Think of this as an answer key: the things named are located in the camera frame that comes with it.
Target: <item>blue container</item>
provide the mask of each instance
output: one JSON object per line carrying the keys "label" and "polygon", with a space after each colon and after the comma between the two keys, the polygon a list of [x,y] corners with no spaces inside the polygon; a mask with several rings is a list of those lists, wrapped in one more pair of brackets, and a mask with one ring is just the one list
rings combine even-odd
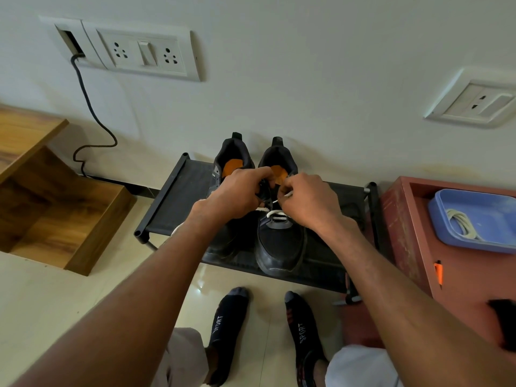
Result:
{"label": "blue container", "polygon": [[[447,209],[465,213],[483,240],[466,239]],[[428,210],[437,237],[450,246],[516,254],[516,199],[507,195],[443,189]]]}

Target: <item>orange object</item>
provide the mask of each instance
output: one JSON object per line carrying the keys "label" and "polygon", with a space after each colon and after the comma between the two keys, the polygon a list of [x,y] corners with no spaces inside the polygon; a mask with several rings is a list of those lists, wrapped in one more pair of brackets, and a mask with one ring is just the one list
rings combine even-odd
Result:
{"label": "orange object", "polygon": [[271,169],[274,172],[274,177],[276,177],[276,184],[280,185],[283,183],[288,176],[286,169],[281,166],[271,166]]}
{"label": "orange object", "polygon": [[435,268],[435,275],[437,275],[437,281],[439,281],[439,286],[441,289],[443,288],[443,264],[440,260],[434,263],[433,267]]}
{"label": "orange object", "polygon": [[237,168],[241,168],[243,166],[243,160],[241,159],[230,159],[226,162],[223,169],[223,178],[228,175],[231,175],[233,171]]}

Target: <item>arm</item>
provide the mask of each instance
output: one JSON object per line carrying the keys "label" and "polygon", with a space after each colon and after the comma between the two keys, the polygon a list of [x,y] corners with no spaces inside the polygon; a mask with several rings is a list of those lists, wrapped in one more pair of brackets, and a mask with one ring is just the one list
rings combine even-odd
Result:
{"label": "arm", "polygon": [[337,195],[319,176],[288,178],[279,197],[283,210],[314,230],[346,267],[406,387],[516,385],[516,367],[502,352],[382,257],[341,214]]}
{"label": "arm", "polygon": [[156,252],[65,333],[13,387],[149,385],[194,273],[222,226],[255,210],[269,167],[235,170]]}

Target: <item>black cable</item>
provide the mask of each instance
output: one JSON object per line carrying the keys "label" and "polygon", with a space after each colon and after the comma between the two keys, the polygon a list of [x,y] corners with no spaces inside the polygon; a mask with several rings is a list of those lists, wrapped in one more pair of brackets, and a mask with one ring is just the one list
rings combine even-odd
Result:
{"label": "black cable", "polygon": [[100,125],[100,127],[104,130],[106,130],[106,132],[109,133],[109,135],[111,137],[113,137],[113,141],[114,143],[111,144],[111,145],[91,145],[91,144],[88,144],[88,145],[83,145],[83,146],[80,146],[79,148],[75,149],[75,152],[73,153],[73,161],[74,162],[77,162],[77,163],[81,163],[81,173],[83,174],[84,177],[87,177],[87,175],[85,174],[84,172],[84,165],[86,164],[86,161],[85,160],[77,160],[76,156],[77,154],[84,148],[113,148],[114,146],[117,146],[118,145],[118,140],[117,138],[114,136],[113,132],[111,130],[109,130],[108,128],[106,128],[106,126],[104,126],[102,124],[102,122],[100,122],[100,120],[97,118],[97,116],[95,115],[95,112],[94,112],[94,109],[92,108],[91,106],[91,103],[90,103],[90,98],[88,97],[88,94],[86,92],[86,88],[84,88],[84,82],[83,82],[83,77],[81,76],[81,71],[79,71],[79,68],[77,67],[77,65],[75,64],[75,61],[77,60],[77,58],[83,58],[83,57],[86,57],[83,53],[78,53],[78,54],[75,54],[74,56],[72,56],[72,58],[70,59],[70,62],[72,63],[72,66],[73,68],[75,69],[75,73],[77,73],[77,78],[79,79],[79,84],[81,85],[81,90],[83,91],[83,94],[84,94],[84,99],[86,99],[86,104],[88,105],[88,109],[90,110],[91,112],[91,115],[94,117],[94,119],[96,120],[96,122]]}

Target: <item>black sock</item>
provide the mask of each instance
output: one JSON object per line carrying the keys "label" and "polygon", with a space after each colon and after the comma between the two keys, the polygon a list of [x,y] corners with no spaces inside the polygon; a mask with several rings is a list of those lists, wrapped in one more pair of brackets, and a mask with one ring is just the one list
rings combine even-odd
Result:
{"label": "black sock", "polygon": [[317,332],[314,314],[308,303],[294,292],[289,291],[285,294],[285,306],[288,327],[296,346],[298,385],[315,385],[313,382],[314,365],[317,360],[327,360]]}
{"label": "black sock", "polygon": [[233,355],[235,353],[236,338],[246,318],[249,293],[242,287],[233,288],[220,301],[213,319],[210,346],[218,354],[217,370],[210,379],[210,385],[220,386],[229,375]]}

